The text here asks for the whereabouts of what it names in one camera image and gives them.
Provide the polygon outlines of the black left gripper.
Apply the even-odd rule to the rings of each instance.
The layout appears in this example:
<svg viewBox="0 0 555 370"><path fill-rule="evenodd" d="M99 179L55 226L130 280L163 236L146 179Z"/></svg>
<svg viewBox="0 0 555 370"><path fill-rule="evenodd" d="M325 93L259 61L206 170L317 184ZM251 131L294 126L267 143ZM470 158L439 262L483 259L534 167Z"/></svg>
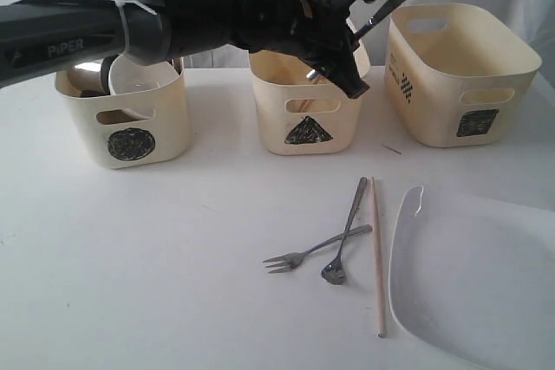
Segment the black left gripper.
<svg viewBox="0 0 555 370"><path fill-rule="evenodd" d="M369 90L353 55L356 34L328 0L239 0L238 39L251 52L293 55L318 68L349 99Z"/></svg>

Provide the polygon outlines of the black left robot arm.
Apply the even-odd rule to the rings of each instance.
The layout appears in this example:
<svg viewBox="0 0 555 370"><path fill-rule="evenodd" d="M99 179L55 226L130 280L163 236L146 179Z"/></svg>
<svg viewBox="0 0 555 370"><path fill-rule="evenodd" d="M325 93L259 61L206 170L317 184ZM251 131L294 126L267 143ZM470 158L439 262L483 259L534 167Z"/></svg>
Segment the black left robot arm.
<svg viewBox="0 0 555 370"><path fill-rule="evenodd" d="M154 65L232 45L291 55L350 99L368 89L328 0L19 0L1 8L1 83L123 54Z"/></svg>

